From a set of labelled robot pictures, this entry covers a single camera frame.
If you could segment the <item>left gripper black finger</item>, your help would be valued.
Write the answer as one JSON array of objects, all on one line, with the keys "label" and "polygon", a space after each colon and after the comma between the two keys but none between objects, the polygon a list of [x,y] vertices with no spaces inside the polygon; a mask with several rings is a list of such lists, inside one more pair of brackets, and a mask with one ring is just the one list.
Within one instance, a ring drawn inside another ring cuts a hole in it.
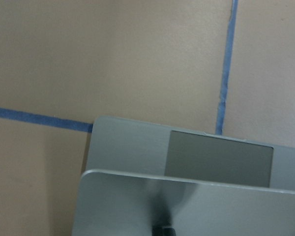
[{"label": "left gripper black finger", "polygon": [[151,234],[152,236],[176,236],[176,231],[169,226],[155,226]]}]

